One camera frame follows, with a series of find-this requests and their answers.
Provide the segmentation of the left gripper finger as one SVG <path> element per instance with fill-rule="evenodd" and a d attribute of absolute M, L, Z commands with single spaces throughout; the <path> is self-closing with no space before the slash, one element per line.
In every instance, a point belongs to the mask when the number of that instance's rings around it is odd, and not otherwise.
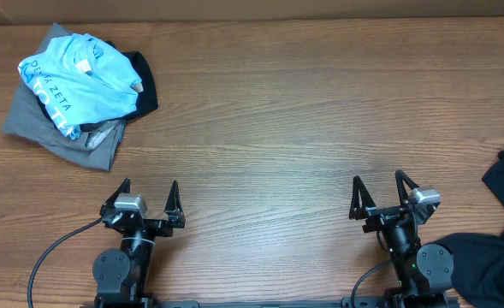
<path fill-rule="evenodd" d="M 172 182 L 169 196 L 164 208 L 164 213 L 168 216 L 169 220 L 184 219 L 184 212 L 181 205 L 179 185 L 177 181 Z"/>
<path fill-rule="evenodd" d="M 109 198 L 104 202 L 104 206 L 107 208 L 112 208 L 118 196 L 121 193 L 130 193 L 131 180 L 125 178 L 121 185 L 111 194 Z"/>

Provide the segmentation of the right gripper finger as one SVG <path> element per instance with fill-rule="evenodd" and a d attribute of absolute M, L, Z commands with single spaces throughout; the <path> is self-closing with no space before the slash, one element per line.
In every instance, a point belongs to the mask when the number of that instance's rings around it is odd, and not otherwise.
<path fill-rule="evenodd" d="M 405 205 L 409 198 L 407 188 L 413 190 L 418 188 L 418 184 L 416 184 L 402 169 L 396 170 L 394 176 L 400 204 Z"/>
<path fill-rule="evenodd" d="M 373 198 L 369 194 L 361 178 L 353 177 L 353 195 L 351 200 L 350 214 L 367 214 L 377 208 Z"/>

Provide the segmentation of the black t-shirt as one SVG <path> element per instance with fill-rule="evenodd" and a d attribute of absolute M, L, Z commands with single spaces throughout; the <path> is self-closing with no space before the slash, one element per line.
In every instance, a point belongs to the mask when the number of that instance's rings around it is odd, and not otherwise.
<path fill-rule="evenodd" d="M 487 188 L 504 206 L 504 150 L 483 176 Z M 436 242 L 454 255 L 454 289 L 475 307 L 504 308 L 504 232 L 450 234 Z"/>

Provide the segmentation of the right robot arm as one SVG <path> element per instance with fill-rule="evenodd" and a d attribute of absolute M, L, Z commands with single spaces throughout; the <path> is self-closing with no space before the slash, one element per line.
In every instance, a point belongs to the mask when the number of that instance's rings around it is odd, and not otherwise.
<path fill-rule="evenodd" d="M 363 281 L 379 270 L 394 267 L 398 286 L 383 296 L 370 299 L 369 307 L 457 307 L 446 291 L 453 287 L 454 256 L 436 243 L 422 244 L 418 227 L 425 224 L 441 203 L 440 193 L 421 187 L 403 170 L 394 174 L 399 203 L 388 208 L 376 206 L 359 176 L 353 177 L 353 195 L 349 210 L 351 220 L 363 220 L 364 233 L 374 233 L 389 260 L 368 270 L 355 283 L 349 305 L 360 307 L 357 292 Z"/>

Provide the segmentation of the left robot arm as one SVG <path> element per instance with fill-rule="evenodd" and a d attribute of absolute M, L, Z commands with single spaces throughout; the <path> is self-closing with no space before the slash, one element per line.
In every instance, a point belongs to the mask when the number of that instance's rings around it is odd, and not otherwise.
<path fill-rule="evenodd" d="M 101 206 L 101 222 L 122 238 L 118 248 L 101 252 L 93 263 L 96 307 L 159 307 L 145 291 L 156 238 L 171 237 L 186 225 L 177 181 L 169 191 L 165 219 L 148 218 L 145 198 L 130 193 L 130 187 L 127 178 Z"/>

